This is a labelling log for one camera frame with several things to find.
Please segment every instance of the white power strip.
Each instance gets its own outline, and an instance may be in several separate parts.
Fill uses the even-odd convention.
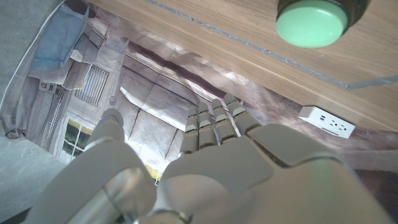
[[[298,117],[329,134],[341,138],[348,139],[355,129],[355,125],[315,106],[304,106]]]

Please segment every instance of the wooden surface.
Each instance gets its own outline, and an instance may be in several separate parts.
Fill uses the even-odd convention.
[[[380,0],[380,2],[382,1],[389,3],[391,7],[396,5],[392,0]],[[319,106],[364,128],[398,131],[398,84],[346,91],[307,72],[287,65],[285,62],[264,55],[219,33],[212,32],[199,24],[172,14],[145,0],[90,0],[90,2],[302,105]],[[394,27],[396,26],[394,25],[395,21],[398,20],[396,20],[395,16],[385,11],[379,12],[380,8],[376,7],[378,2],[373,2],[375,5],[375,9],[373,9],[375,16],[370,14],[370,21],[375,22],[371,18],[376,17],[376,21],[384,21],[385,23],[375,26],[374,30],[377,31],[377,29],[383,27],[385,29],[387,27],[389,28],[388,32],[396,33],[395,37],[390,36],[390,33],[386,34],[378,31],[377,34],[367,34],[368,36],[362,37],[361,41],[358,39],[354,41],[349,38],[349,33],[347,33],[336,43],[336,46],[332,45],[331,47],[316,50],[291,47],[275,36],[274,18],[276,12],[272,12],[275,8],[275,0],[261,1],[265,4],[263,8],[260,4],[255,5],[256,1],[213,2],[209,0],[191,2],[187,0],[184,1],[184,5],[172,0],[161,0],[161,2],[184,13],[192,13],[192,17],[198,16],[196,19],[208,22],[213,26],[220,26],[220,29],[225,29],[240,38],[245,39],[247,37],[248,40],[256,41],[256,44],[262,47],[266,47],[277,54],[281,54],[298,63],[303,63],[305,66],[343,82],[352,83],[370,78],[384,77],[393,75],[394,72],[398,71],[396,69],[397,65],[394,64],[398,61],[398,51],[396,49],[398,31],[397,27]],[[196,7],[199,6],[193,7],[193,2],[204,6],[207,5],[208,13],[217,8],[223,8],[225,12],[224,14],[220,13],[218,17],[211,18],[211,16],[206,16],[206,13],[204,13],[206,12],[205,8],[196,10]],[[244,7],[241,4],[242,2],[253,2],[252,8]],[[225,7],[214,7],[214,4],[224,4],[221,6]],[[236,11],[237,9],[247,10],[247,13]],[[249,17],[245,15],[253,14],[251,11],[254,9],[265,10],[266,16],[269,13],[270,18],[267,17],[262,20],[262,17],[254,16],[252,20],[243,19]],[[388,14],[388,16],[381,17],[383,12]],[[365,15],[364,21],[367,21],[366,16],[368,16],[368,13]],[[231,22],[231,30],[221,27],[222,24],[229,22]],[[253,24],[252,27],[263,27],[263,29],[256,31],[249,26],[250,23]],[[360,24],[358,24],[358,30],[355,27],[351,28],[351,30],[353,30],[352,35],[368,32]],[[352,47],[357,42],[359,42],[360,47]],[[350,72],[350,75],[345,75],[344,72]]]
[[[373,1],[352,29],[320,49],[294,47],[278,36],[279,0],[158,2],[345,83],[398,74],[398,13],[388,11],[398,9],[398,1]]]

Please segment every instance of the electrical outlet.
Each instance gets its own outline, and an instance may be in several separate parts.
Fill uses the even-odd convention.
[[[323,111],[316,106],[304,106],[298,117],[329,134],[346,139],[351,136],[351,133],[355,129],[355,125]]]

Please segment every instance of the window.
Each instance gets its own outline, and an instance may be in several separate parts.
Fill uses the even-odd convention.
[[[152,180],[154,181],[154,184],[157,186],[159,184],[160,178],[162,178],[163,173],[161,171],[153,169],[148,164],[145,164],[145,168],[148,170],[150,176],[152,177]]]
[[[62,151],[59,155],[59,160],[65,164],[74,160],[86,147],[88,138],[93,133],[93,130],[88,129],[76,121],[68,120],[67,131],[63,140]]]

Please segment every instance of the floor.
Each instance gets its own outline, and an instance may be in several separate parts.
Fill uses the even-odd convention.
[[[62,0],[0,2],[0,97],[42,24]],[[30,141],[0,137],[0,222],[32,206],[63,164]]]

